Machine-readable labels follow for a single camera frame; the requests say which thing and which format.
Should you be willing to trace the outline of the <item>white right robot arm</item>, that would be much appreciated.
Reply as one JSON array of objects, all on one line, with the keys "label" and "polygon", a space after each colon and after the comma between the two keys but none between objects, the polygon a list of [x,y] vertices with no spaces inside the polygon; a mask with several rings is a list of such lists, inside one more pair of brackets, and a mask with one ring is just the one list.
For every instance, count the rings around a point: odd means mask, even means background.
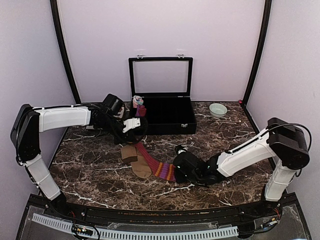
[{"label": "white right robot arm", "polygon": [[310,162],[312,140],[306,140],[305,133],[309,134],[310,130],[304,125],[273,117],[259,134],[207,161],[178,145],[173,160],[175,181],[208,187],[262,160],[276,157],[278,162],[264,188],[264,199],[255,205],[255,213],[266,217],[292,179]]}]

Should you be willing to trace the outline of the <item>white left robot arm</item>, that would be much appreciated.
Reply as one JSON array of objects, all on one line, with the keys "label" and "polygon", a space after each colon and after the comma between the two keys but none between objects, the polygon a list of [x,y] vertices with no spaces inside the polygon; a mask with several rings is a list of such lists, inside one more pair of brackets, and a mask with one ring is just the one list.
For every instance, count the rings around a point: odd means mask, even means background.
[{"label": "white left robot arm", "polygon": [[67,218],[71,208],[63,201],[66,197],[43,159],[42,135],[70,127],[91,127],[110,132],[116,144],[133,145],[146,134],[148,121],[143,116],[126,116],[124,109],[124,102],[113,94],[100,102],[20,107],[10,132],[16,162],[25,168],[31,182],[51,202],[50,208],[58,217]]}]

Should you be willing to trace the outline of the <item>magenta striped sock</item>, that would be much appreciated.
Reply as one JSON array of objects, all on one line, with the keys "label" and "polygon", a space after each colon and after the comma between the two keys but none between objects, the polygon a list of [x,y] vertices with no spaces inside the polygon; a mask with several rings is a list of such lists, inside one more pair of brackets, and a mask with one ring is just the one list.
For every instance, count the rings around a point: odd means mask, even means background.
[{"label": "magenta striped sock", "polygon": [[154,159],[145,149],[141,142],[136,143],[136,150],[138,150],[141,155],[144,157],[148,166],[150,167],[152,174],[155,177],[167,180],[169,182],[175,182],[175,166],[172,163],[161,162]]}]

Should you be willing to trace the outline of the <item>brown sock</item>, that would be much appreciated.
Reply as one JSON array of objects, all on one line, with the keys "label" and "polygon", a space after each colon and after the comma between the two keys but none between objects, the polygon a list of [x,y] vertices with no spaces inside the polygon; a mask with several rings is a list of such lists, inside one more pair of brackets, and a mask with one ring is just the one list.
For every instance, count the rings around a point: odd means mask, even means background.
[{"label": "brown sock", "polygon": [[147,179],[152,175],[145,157],[133,145],[126,145],[120,149],[121,159],[124,164],[130,164],[133,173],[141,178]]}]

